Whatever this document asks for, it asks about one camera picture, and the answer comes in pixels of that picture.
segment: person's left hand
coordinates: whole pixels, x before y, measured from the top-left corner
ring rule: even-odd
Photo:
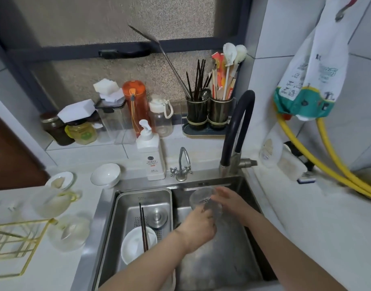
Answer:
[[[199,205],[190,212],[181,225],[175,229],[182,236],[186,253],[192,253],[214,238],[217,227],[214,224],[212,210],[205,210]]]

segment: black flexible faucet hose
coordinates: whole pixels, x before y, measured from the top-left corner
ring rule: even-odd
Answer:
[[[241,124],[242,116],[245,113],[240,135],[238,136],[238,142],[235,148],[235,152],[241,152],[243,141],[245,140],[246,132],[248,131],[249,123],[251,120],[251,115],[253,114],[254,102],[255,93],[252,90],[247,90],[238,100],[237,106],[234,109],[229,127],[227,129],[225,141],[223,143],[222,157],[220,159],[220,164],[222,166],[230,166],[231,152],[233,150],[238,128]]]

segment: forearm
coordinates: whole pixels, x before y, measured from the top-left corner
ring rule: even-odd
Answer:
[[[112,276],[99,291],[159,290],[185,254],[182,237],[175,230],[126,269]]]
[[[246,225],[285,289],[345,290],[256,210],[249,211]]]

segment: faucet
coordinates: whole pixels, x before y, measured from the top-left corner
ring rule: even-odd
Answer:
[[[184,166],[184,168],[182,169],[183,153],[185,155],[185,159],[187,160],[188,166]],[[187,150],[184,147],[180,148],[179,170],[177,170],[177,168],[170,168],[170,172],[171,172],[171,176],[175,175],[176,180],[178,180],[178,181],[185,181],[187,179],[187,174],[192,173],[192,171],[191,171],[191,161],[189,160]]]
[[[249,168],[256,166],[257,161],[249,158],[241,158],[241,150],[243,141],[245,140],[246,132],[248,131],[251,115],[253,113],[255,102],[255,93],[252,90],[247,90],[237,102],[231,117],[225,141],[223,143],[222,157],[219,163],[219,175],[221,178],[228,175],[235,175],[240,168]],[[232,153],[234,142],[237,137],[238,129],[243,117],[242,127],[238,136],[237,145]]]

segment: plastic bag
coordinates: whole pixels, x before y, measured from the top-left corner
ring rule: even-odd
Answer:
[[[326,0],[316,28],[292,58],[274,101],[300,120],[328,116],[342,90],[349,60],[346,22],[335,21],[343,0]]]

